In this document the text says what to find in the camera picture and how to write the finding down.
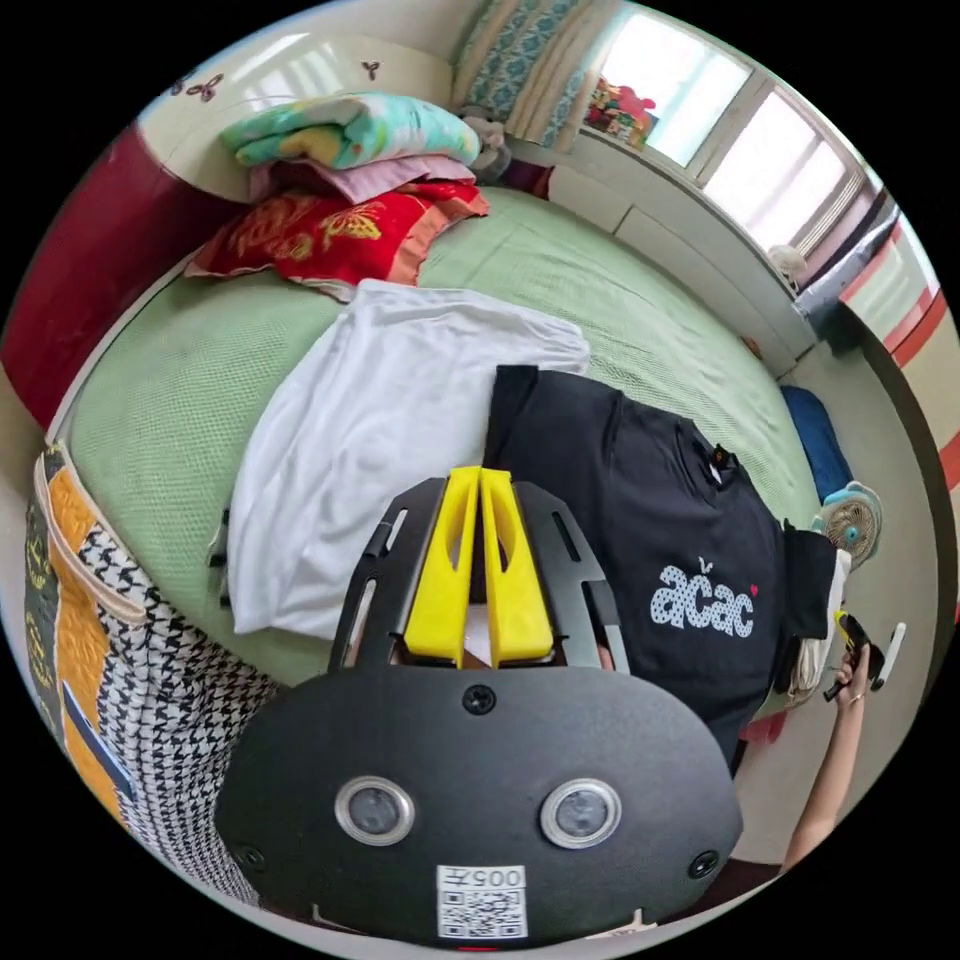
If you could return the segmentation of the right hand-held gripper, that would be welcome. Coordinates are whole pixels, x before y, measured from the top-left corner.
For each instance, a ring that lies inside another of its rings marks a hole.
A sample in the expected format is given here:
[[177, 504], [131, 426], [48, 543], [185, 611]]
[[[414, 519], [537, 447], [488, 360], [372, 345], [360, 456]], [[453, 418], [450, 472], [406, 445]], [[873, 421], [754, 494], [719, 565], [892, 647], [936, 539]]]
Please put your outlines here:
[[854, 615], [844, 610], [835, 614], [835, 625], [843, 641], [843, 652], [849, 661], [852, 675], [855, 675], [859, 668], [862, 654], [867, 653], [868, 669], [865, 689], [873, 690], [875, 688], [875, 648], [865, 629]]

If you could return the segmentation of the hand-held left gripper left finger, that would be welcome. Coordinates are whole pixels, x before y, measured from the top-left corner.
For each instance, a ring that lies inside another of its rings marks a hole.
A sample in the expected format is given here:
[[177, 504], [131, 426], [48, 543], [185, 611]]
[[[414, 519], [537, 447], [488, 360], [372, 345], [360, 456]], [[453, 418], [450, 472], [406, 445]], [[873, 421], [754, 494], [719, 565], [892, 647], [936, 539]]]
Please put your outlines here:
[[463, 666], [480, 468], [451, 471], [427, 544], [404, 631], [416, 660]]

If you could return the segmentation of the person's right hand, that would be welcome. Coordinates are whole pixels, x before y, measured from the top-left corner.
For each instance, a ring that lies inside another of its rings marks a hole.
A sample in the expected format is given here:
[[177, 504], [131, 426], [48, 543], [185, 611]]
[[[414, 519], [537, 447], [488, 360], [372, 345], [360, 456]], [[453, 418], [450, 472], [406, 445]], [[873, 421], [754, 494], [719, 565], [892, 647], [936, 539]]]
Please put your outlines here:
[[841, 685], [835, 698], [839, 713], [846, 712], [859, 703], [868, 692], [871, 644], [864, 643], [856, 652], [848, 651], [843, 655], [835, 680]]

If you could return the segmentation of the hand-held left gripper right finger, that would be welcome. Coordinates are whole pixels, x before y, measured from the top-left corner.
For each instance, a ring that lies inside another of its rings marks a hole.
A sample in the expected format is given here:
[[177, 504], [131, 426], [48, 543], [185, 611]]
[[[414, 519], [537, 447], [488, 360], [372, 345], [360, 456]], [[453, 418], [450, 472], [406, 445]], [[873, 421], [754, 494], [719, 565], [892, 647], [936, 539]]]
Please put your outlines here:
[[510, 474], [480, 472], [484, 576], [494, 667], [542, 661], [554, 639]]

